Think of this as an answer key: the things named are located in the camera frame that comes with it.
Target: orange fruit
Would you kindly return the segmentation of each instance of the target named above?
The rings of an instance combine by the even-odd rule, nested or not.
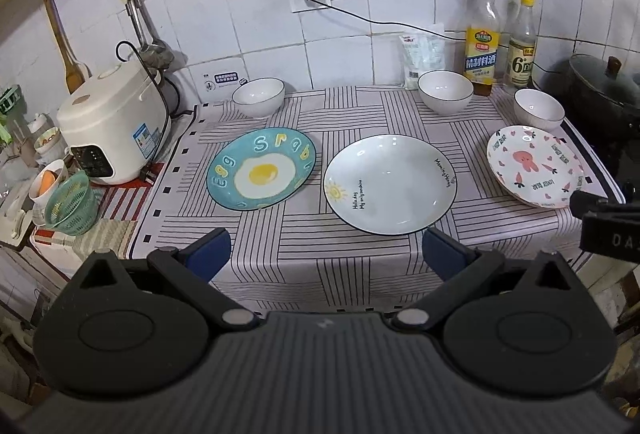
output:
[[[50,170],[44,172],[42,175],[42,181],[40,182],[40,189],[38,190],[38,197],[51,188],[51,185],[56,182],[56,177],[57,176]]]

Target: wooden spatula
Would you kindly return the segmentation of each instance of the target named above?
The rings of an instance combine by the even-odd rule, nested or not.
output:
[[[51,23],[51,29],[53,29],[53,35],[56,37],[58,49],[60,50],[60,54],[62,55],[62,61],[65,64],[66,87],[68,88],[69,93],[73,94],[76,89],[84,83],[84,76],[82,75],[82,71],[80,70],[78,64],[76,64],[76,62],[71,59],[69,51],[66,47],[65,36],[63,35],[62,28],[60,27],[60,19],[58,17],[58,11],[56,10],[54,1],[43,1],[44,7],[47,10],[49,22]]]

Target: plate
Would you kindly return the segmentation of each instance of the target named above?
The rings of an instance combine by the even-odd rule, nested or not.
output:
[[[300,188],[315,164],[316,147],[297,130],[254,130],[216,154],[207,172],[207,190],[230,210],[270,207]]]
[[[569,206],[584,173],[560,139],[533,127],[505,127],[491,136],[486,157],[498,181],[517,199],[543,208]]]
[[[430,226],[456,197],[449,160],[425,141],[386,134],[341,150],[324,175],[332,210],[357,229],[405,235]]]

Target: pot lid handle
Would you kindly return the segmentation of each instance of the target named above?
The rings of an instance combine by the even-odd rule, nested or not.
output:
[[[615,80],[620,72],[620,67],[622,67],[622,62],[620,62],[620,60],[615,56],[610,56],[607,61],[607,76],[610,76]]]

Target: pink plate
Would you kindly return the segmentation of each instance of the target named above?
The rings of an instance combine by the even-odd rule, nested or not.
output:
[[[535,207],[569,206],[584,182],[582,166],[567,145],[533,127],[505,127],[489,138],[491,170],[514,197]]]

